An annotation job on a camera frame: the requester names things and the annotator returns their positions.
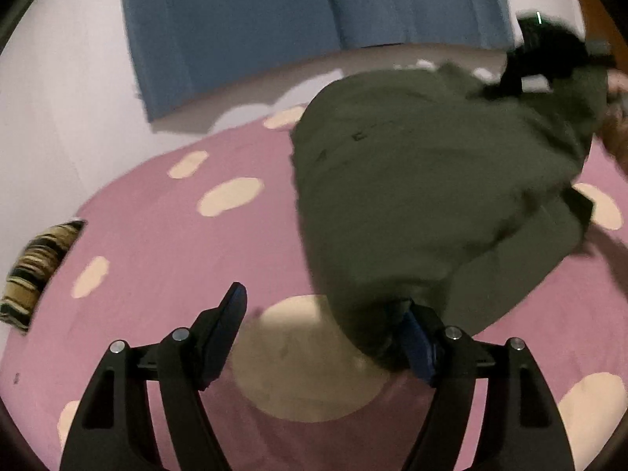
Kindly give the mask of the olive green jacket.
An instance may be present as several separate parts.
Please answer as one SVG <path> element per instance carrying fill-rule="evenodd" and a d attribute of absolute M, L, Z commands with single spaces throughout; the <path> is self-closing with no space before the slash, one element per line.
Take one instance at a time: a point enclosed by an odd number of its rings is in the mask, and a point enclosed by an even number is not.
<path fill-rule="evenodd" d="M 573 182 L 607 86 L 577 68 L 512 96 L 445 64 L 360 73 L 312 100 L 292 133 L 300 231 L 361 352 L 405 370 L 411 305 L 479 333 L 580 245 L 592 205 Z"/>

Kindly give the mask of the striped black gold pillow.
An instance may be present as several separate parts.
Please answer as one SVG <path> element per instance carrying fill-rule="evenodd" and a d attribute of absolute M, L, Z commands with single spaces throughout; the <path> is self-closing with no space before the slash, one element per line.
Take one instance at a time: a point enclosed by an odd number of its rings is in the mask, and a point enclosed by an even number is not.
<path fill-rule="evenodd" d="M 1 296 L 1 321 L 27 333 L 36 306 L 86 222 L 73 219 L 47 228 L 21 251 L 6 277 Z"/>

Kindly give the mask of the pink polka dot bedsheet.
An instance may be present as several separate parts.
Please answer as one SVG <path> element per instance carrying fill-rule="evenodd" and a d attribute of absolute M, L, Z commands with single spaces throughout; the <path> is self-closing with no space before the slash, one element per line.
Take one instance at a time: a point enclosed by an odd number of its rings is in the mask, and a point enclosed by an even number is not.
<path fill-rule="evenodd" d="M 202 402 L 236 470 L 397 470 L 430 388 L 367 360 L 333 322 L 302 254 L 292 184 L 295 112 L 151 159 L 81 208 L 81 237 L 27 334 L 9 336 L 1 396 L 33 451 L 60 465 L 106 347 L 149 345 L 233 282 L 247 318 Z M 595 203 L 582 251 L 481 334 L 530 345 L 578 469 L 627 408 L 627 184 L 594 146 L 578 182 Z"/>

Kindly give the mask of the blue curtain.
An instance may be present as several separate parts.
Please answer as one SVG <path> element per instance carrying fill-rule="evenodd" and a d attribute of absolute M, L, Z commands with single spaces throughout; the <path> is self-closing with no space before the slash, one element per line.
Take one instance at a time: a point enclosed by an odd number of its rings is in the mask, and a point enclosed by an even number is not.
<path fill-rule="evenodd" d="M 122 0 L 149 119 L 270 69 L 401 44 L 506 49 L 508 0 Z"/>

